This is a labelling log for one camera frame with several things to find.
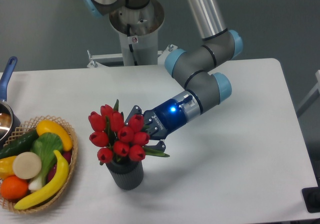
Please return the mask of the blue black Robotiq gripper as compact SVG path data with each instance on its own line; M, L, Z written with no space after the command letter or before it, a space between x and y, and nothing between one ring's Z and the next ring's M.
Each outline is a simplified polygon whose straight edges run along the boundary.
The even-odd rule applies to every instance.
M142 114L142 110L138 105L132 108L124 123L128 124L135 114ZM166 145L162 140L187 123L186 115L175 99L169 99L154 109L145 111L143 117L144 124L148 126L146 132L149 134L150 139L159 140L156 145L146 145L146 147L162 153L166 150Z

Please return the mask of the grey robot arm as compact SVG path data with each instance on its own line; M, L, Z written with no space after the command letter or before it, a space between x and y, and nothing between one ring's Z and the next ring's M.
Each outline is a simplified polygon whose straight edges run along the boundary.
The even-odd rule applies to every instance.
M158 61L158 31L164 10L157 0L83 0L97 17L109 16L119 35L125 66L152 65ZM221 104L232 93L229 80L210 71L236 57L243 49L239 34L227 29L216 0L188 0L203 40L195 51L170 50L164 66L183 92L158 107L143 112L144 123L155 146L145 147L152 156L163 156L164 139L197 116Z

